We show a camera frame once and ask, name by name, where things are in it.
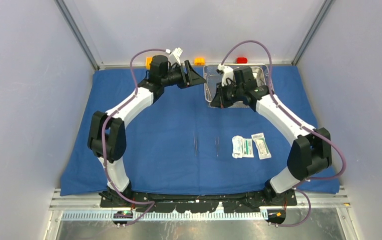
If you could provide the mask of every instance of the gray floor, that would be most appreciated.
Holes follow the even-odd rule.
[[[302,220],[307,209],[287,209],[285,224]],[[117,229],[109,221],[61,221],[58,240],[344,240],[335,208],[312,209],[310,218],[298,227],[268,226],[263,220],[142,221]]]

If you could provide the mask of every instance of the sterile package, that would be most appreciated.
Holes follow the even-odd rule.
[[[251,139],[243,138],[241,136],[234,136],[232,138],[233,152],[232,157],[239,158],[253,158],[253,142]]]
[[[256,143],[259,159],[268,159],[272,157],[272,154],[267,148],[266,139],[264,139],[264,133],[253,134],[251,135],[251,138]]]

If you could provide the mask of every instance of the yellow object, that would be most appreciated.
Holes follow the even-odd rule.
[[[196,66],[203,66],[203,65],[205,65],[205,59],[204,58],[202,58],[202,57],[196,57],[195,59],[194,59],[194,65],[196,65]]]
[[[150,64],[152,62],[152,57],[148,56],[147,59],[145,60],[145,67],[149,70],[150,69]]]

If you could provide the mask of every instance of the wire basket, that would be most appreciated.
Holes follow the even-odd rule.
[[[267,78],[267,66],[264,64],[244,64],[246,66],[250,66],[253,70],[253,75],[257,80],[257,86],[263,86],[266,85],[266,78]],[[232,64],[228,65],[232,69],[235,69],[239,66],[243,66],[243,64]],[[213,100],[213,97],[216,95],[216,85],[220,82],[222,82],[222,75],[218,74],[216,72],[217,65],[206,65],[204,66],[204,78],[207,80],[207,83],[204,84],[204,97],[205,100],[208,102],[208,106],[210,106],[211,101]],[[230,108],[249,108],[249,106],[243,104],[241,101],[237,101],[234,103]]]

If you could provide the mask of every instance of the blue tablecloth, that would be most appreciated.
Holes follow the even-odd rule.
[[[202,75],[202,68],[196,69]],[[140,80],[144,69],[137,69]],[[295,66],[273,68],[275,91],[304,121],[317,126]],[[61,177],[61,195],[98,192],[107,180],[98,159],[87,148],[92,114],[117,105],[133,91],[129,69],[97,71],[70,161]],[[234,159],[232,137],[264,133],[272,158]],[[234,194],[256,191],[286,167],[290,145],[264,117],[247,108],[207,107],[203,85],[165,88],[152,106],[127,127],[126,173],[134,191],[159,194]],[[198,141],[195,156],[194,136]],[[219,137],[217,156],[215,137]],[[318,176],[331,176],[330,167]],[[303,190],[337,193],[338,180],[312,181]]]

